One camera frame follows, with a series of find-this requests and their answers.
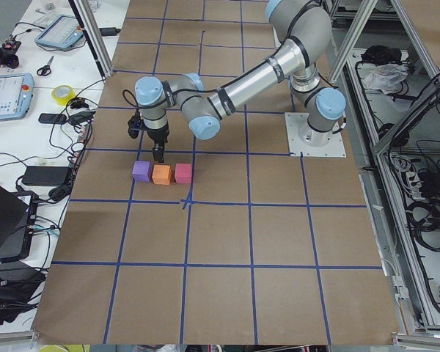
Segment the blue joint cap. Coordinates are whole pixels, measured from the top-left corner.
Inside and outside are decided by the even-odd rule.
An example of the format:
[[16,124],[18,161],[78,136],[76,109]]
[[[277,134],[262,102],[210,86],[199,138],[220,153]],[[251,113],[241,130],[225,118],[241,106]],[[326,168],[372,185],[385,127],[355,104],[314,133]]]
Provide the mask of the blue joint cap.
[[150,105],[163,94],[163,85],[156,77],[142,77],[135,83],[135,93],[140,105]]
[[186,77],[189,77],[195,84],[198,90],[204,90],[204,84],[197,73],[186,73]]
[[270,23],[272,13],[281,2],[282,0],[269,0],[267,7],[265,7],[265,17],[267,18],[267,22]]
[[213,116],[199,116],[190,121],[189,128],[196,138],[205,141],[220,131],[220,122]]
[[334,88],[325,88],[316,98],[318,111],[328,120],[338,120],[344,114],[346,102],[344,95]]

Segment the scissors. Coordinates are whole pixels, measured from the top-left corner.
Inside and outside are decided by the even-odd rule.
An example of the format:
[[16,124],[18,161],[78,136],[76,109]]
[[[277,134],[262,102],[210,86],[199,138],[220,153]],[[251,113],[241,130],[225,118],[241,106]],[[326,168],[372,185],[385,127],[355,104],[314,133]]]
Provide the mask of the scissors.
[[51,72],[52,72],[52,70],[51,70],[52,60],[54,60],[54,55],[52,55],[52,57],[49,59],[49,61],[47,62],[46,65],[42,66],[40,69],[37,70],[36,73],[37,73],[38,76],[46,77],[46,76],[49,76],[51,74]]

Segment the yellow tape roll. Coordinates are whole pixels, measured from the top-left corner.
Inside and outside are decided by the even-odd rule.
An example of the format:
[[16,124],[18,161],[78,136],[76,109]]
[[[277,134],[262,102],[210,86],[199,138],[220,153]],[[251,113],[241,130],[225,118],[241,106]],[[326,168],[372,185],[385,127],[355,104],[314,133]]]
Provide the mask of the yellow tape roll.
[[66,106],[70,99],[76,97],[76,94],[71,86],[63,85],[52,90],[52,97],[59,105]]

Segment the white table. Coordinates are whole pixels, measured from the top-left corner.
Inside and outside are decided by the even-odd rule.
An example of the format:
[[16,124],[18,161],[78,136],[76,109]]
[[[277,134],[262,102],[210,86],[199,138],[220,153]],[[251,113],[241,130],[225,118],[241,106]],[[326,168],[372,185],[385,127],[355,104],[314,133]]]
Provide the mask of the white table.
[[[101,8],[94,13],[98,25],[100,27],[115,26],[120,28],[124,21],[129,1],[130,0],[103,0]],[[65,1],[63,1],[63,3],[64,4],[62,4],[62,2],[60,3],[61,6],[57,7],[56,11],[58,13],[72,15],[70,6],[65,4]],[[43,16],[35,11],[38,8],[42,9],[42,4],[39,0],[33,0],[21,21],[32,23]],[[14,34],[23,32],[28,28],[32,27],[20,24],[15,29]],[[65,154],[51,160],[43,159],[46,157],[55,157],[61,153],[61,150],[52,147],[48,143],[51,125],[40,124],[37,119],[43,112],[58,113],[62,110],[62,107],[51,97],[51,91],[54,87],[61,84],[68,84],[78,93],[80,89],[100,80],[101,77],[87,44],[83,48],[78,48],[73,51],[47,52],[35,45],[34,38],[38,34],[39,32],[37,31],[22,34],[18,38],[22,42],[22,45],[17,52],[20,59],[20,66],[14,70],[7,67],[3,67],[0,70],[0,75],[29,72],[33,75],[35,82],[31,106],[26,116],[21,120],[0,122],[0,153],[10,153],[19,158],[27,158],[31,155],[41,157],[27,161],[26,163],[28,165],[45,164],[49,166],[67,166],[68,161],[67,155]],[[117,39],[118,37],[103,38],[110,57],[114,55]],[[54,55],[54,61],[51,66],[52,74],[48,77],[37,76],[36,70],[43,66],[52,55]],[[83,96],[97,103],[100,99],[102,89],[103,83],[96,84],[91,89],[85,91]],[[73,131],[72,126],[65,125],[64,129],[68,131],[73,140],[76,140],[76,133]],[[70,144],[70,140],[60,131],[59,126],[55,127],[52,140],[54,144],[63,147],[67,147]],[[0,155],[0,164],[10,161],[14,161],[14,159],[9,156]],[[8,191],[15,191],[15,180],[20,177],[24,171],[25,167],[23,164],[0,167],[0,186]],[[33,190],[33,192],[37,193],[43,199],[47,197],[47,193],[51,189],[50,187],[27,188],[25,186],[24,188]],[[65,212],[66,200],[67,198],[56,205],[40,205],[37,214],[57,222],[62,212]],[[43,222],[37,222],[37,224],[46,225],[46,223]],[[30,255],[23,260],[23,262],[30,266],[48,267],[51,263],[56,242],[57,237],[51,236],[51,249],[48,259],[46,263],[44,263],[43,261],[48,249],[48,236],[46,234],[34,236]],[[37,292],[42,290],[43,285],[44,284],[41,284]],[[31,310],[20,314],[12,323],[4,323],[3,326],[0,326],[0,334],[30,331],[35,312],[35,309]]]

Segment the white plastic bag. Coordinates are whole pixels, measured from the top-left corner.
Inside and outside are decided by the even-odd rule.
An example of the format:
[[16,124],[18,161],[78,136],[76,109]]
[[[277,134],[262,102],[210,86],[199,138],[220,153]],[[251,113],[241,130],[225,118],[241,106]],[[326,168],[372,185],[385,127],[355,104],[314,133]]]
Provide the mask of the white plastic bag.
[[375,67],[362,83],[367,89],[381,90],[384,94],[392,94],[401,90],[401,82],[407,76],[408,68],[406,66],[387,64]]

